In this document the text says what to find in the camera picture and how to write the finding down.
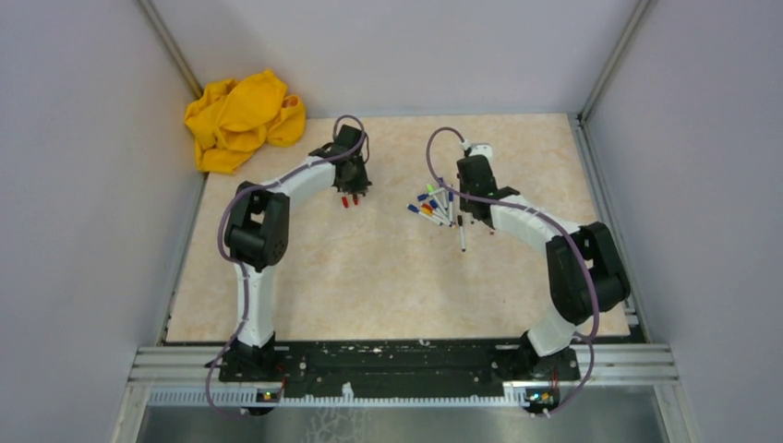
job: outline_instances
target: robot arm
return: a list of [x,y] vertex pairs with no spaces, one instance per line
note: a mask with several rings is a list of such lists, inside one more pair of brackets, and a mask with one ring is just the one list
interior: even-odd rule
[[[247,321],[237,336],[240,346],[265,348],[273,342],[272,301],[275,265],[288,247],[289,213],[318,192],[331,186],[346,194],[367,193],[372,185],[367,179],[361,150],[336,162],[324,161],[346,152],[361,138],[361,131],[343,126],[333,143],[314,150],[300,164],[306,170],[287,177],[262,183],[266,189],[251,192],[240,199],[231,211],[224,242],[231,257],[244,263],[247,273]],[[254,186],[245,182],[237,189]],[[263,213],[263,221],[251,219]],[[237,277],[237,318],[243,321],[245,309],[245,278],[242,267],[235,264]]]
[[525,360],[530,366],[536,366],[541,358],[567,348],[577,327],[592,316],[587,284],[576,257],[560,232],[536,217],[536,213],[545,213],[562,226],[577,244],[584,259],[593,261],[590,276],[596,286],[601,312],[609,311],[628,298],[630,285],[606,225],[594,222],[580,227],[547,214],[513,188],[498,189],[489,166],[491,157],[492,151],[488,145],[473,145],[465,150],[465,157],[457,162],[460,191],[515,203],[529,210],[489,205],[464,198],[460,200],[460,208],[470,212],[475,219],[510,233],[547,256],[552,305],[546,315],[523,335],[520,346]]

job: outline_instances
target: table surface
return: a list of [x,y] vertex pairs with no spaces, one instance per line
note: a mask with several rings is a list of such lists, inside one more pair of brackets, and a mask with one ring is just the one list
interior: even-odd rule
[[[565,114],[449,115],[362,119],[373,185],[345,209],[323,191],[291,214],[290,239],[275,275],[278,340],[513,337],[550,305],[546,258],[483,223],[439,227],[406,209],[433,183],[429,135],[453,126],[494,150],[498,186],[511,186],[564,219],[596,219]],[[218,222],[237,185],[279,176],[331,139],[334,119],[310,119],[290,148],[263,146],[233,176],[211,174],[173,299],[168,342],[223,341],[236,327],[233,265],[217,252]],[[454,135],[433,144],[436,170],[456,181]],[[621,306],[601,315],[601,335],[627,335]]]

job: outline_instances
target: black mounting plate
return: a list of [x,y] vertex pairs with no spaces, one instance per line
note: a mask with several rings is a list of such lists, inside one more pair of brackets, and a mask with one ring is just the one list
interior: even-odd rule
[[285,377],[288,398],[340,397],[350,382],[356,397],[382,399],[502,396],[503,381],[549,381],[553,370],[560,381],[579,379],[573,350],[553,358],[548,372],[531,375],[518,345],[519,339],[278,341],[267,356],[273,364],[246,365],[238,374],[236,366],[221,365],[220,380]]

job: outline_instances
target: yellow cloth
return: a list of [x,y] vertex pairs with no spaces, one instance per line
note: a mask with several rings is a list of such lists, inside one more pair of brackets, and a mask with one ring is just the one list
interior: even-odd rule
[[269,69],[207,85],[185,112],[199,170],[233,174],[267,137],[276,146],[296,143],[305,131],[306,109],[298,97],[285,96],[287,89]]

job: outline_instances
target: white wall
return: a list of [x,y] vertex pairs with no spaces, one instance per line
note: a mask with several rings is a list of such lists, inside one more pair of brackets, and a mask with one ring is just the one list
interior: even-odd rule
[[653,8],[590,122],[704,441],[781,441],[783,3]]
[[311,115],[580,111],[636,0],[155,0],[196,77],[271,67]]
[[130,0],[0,6],[0,441],[104,442],[199,189]]

